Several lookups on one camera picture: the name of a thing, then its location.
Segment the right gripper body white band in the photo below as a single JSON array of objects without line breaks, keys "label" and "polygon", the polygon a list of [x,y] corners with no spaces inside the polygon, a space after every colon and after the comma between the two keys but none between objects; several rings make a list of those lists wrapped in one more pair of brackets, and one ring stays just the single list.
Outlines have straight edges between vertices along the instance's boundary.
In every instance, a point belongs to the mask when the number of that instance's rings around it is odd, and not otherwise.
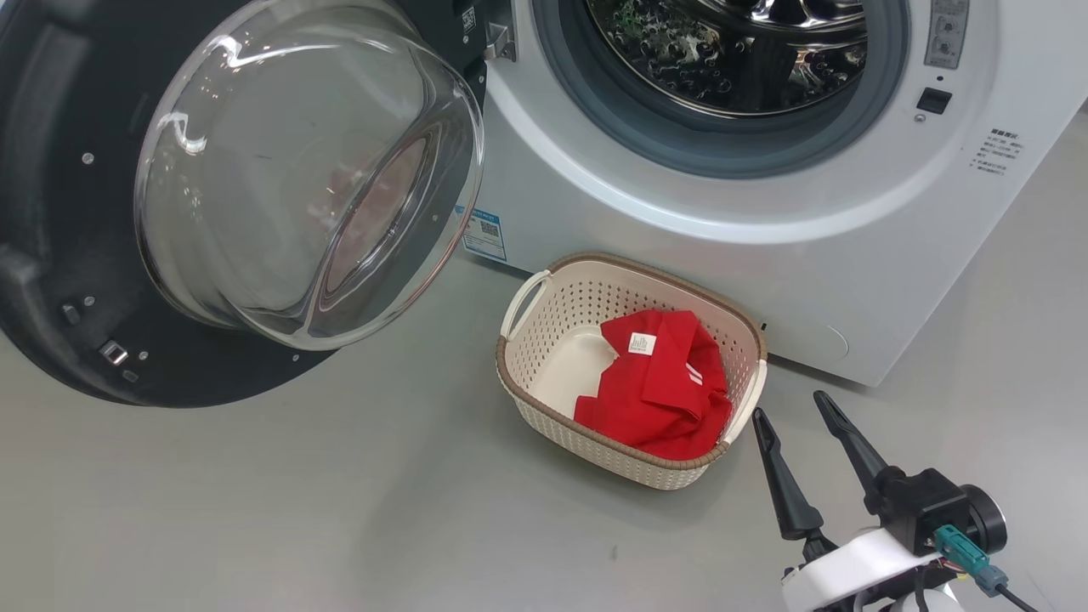
[{"label": "right gripper body white band", "polygon": [[914,570],[925,570],[937,555],[914,555],[886,530],[856,535],[846,544],[819,558],[815,553],[827,540],[815,537],[805,542],[806,562],[789,570],[782,578],[789,611],[862,611],[865,605],[881,600],[879,590],[889,589],[901,575],[906,576],[908,593],[891,597],[893,611],[947,609],[944,587],[925,587],[920,601],[914,596]]}]

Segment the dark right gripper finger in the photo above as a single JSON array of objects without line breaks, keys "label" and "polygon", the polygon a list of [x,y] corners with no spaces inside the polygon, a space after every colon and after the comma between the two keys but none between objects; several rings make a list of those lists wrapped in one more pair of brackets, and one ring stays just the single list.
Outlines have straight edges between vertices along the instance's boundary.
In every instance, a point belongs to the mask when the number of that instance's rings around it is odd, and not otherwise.
[{"label": "dark right gripper finger", "polygon": [[808,503],[781,453],[781,441],[765,411],[751,414],[774,516],[786,540],[809,540],[821,536],[823,516]]},{"label": "dark right gripper finger", "polygon": [[883,497],[877,487],[878,476],[887,469],[887,462],[860,433],[860,428],[850,421],[826,391],[813,392],[813,402],[826,423],[829,433],[838,440],[846,452],[846,458],[858,476],[865,507],[870,515],[881,516]]}]

